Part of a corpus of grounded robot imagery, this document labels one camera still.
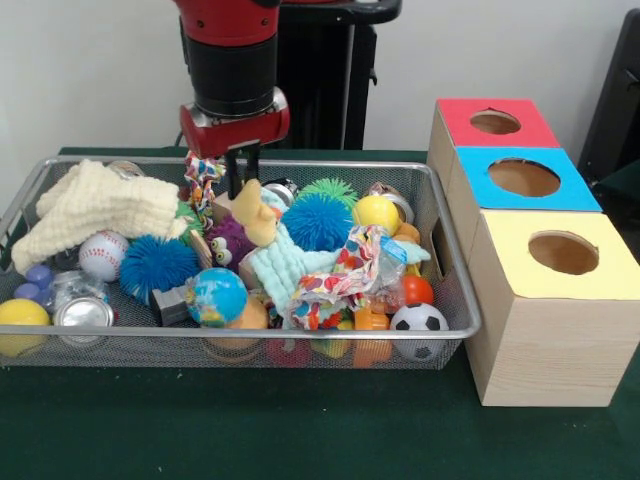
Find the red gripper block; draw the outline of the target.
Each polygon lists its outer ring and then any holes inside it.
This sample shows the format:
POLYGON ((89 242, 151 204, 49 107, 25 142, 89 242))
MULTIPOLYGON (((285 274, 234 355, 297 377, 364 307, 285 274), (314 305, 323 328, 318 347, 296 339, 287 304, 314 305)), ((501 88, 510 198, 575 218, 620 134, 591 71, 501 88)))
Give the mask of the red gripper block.
POLYGON ((242 190, 237 157, 244 145, 247 163, 244 180, 259 178, 261 145, 284 139, 289 131, 290 111, 283 91, 275 87, 273 102, 263 112, 244 117, 210 116, 195 104, 180 107, 180 126, 188 148, 199 158, 225 155, 229 182, 228 196, 236 197, 242 190))

